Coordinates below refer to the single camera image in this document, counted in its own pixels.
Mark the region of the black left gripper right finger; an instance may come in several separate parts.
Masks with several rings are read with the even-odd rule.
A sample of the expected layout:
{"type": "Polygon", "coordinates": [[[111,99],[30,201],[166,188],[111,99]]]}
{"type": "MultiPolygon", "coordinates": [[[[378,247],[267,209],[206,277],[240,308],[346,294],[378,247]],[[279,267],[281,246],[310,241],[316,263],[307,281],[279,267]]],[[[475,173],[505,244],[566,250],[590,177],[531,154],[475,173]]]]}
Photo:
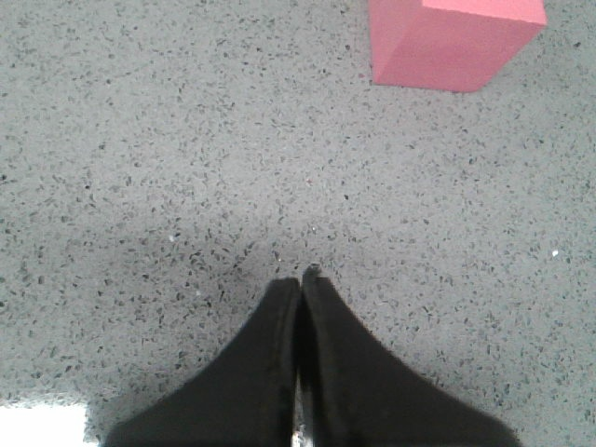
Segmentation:
{"type": "Polygon", "coordinates": [[[502,422],[385,349],[317,266],[306,269],[302,291],[300,374],[315,445],[519,445],[502,422]]]}

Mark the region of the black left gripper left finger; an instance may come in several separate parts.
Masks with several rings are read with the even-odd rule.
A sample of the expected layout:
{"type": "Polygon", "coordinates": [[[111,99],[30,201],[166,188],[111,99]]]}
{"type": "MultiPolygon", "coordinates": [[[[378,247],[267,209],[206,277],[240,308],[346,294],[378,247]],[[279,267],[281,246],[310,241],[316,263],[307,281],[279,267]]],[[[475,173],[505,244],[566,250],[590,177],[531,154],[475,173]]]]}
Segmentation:
{"type": "Polygon", "coordinates": [[[297,279],[272,281],[214,361],[173,394],[113,428],[105,445],[291,445],[300,303],[297,279]]]}

